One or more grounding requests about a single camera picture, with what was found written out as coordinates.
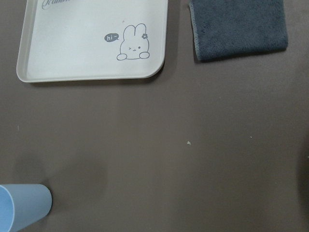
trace light blue plastic cup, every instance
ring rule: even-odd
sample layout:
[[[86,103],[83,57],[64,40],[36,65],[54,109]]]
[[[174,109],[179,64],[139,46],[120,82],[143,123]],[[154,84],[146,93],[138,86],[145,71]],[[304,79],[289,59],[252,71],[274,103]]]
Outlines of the light blue plastic cup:
[[[44,185],[0,185],[0,232],[16,232],[45,217],[52,195]]]

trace cartoon rabbit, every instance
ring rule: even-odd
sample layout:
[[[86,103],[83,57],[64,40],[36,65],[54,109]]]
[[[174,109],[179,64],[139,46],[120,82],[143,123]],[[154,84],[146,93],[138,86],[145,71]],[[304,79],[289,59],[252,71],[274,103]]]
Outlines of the cartoon rabbit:
[[[117,60],[147,59],[150,56],[148,51],[149,41],[146,34],[146,25],[140,23],[136,27],[133,25],[127,26]]]

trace gray cloth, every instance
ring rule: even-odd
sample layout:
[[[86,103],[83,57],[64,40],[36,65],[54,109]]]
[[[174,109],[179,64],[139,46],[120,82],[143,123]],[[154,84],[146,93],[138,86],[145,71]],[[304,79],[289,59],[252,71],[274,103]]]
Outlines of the gray cloth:
[[[285,50],[282,0],[191,0],[198,60]]]

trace gray table surface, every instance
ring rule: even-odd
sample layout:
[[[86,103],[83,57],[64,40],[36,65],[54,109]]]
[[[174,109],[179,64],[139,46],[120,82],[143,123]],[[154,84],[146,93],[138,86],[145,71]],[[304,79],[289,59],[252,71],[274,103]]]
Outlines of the gray table surface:
[[[54,205],[23,231],[309,230],[308,0],[285,0],[285,52],[198,63],[170,0],[160,74],[46,84],[16,76],[25,6],[0,2],[0,182]]]

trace white tray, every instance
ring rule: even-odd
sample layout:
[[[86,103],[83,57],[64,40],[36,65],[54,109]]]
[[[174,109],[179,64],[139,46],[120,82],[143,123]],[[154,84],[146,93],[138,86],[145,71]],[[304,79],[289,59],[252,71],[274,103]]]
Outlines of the white tray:
[[[146,78],[164,62],[168,0],[28,0],[24,82]]]

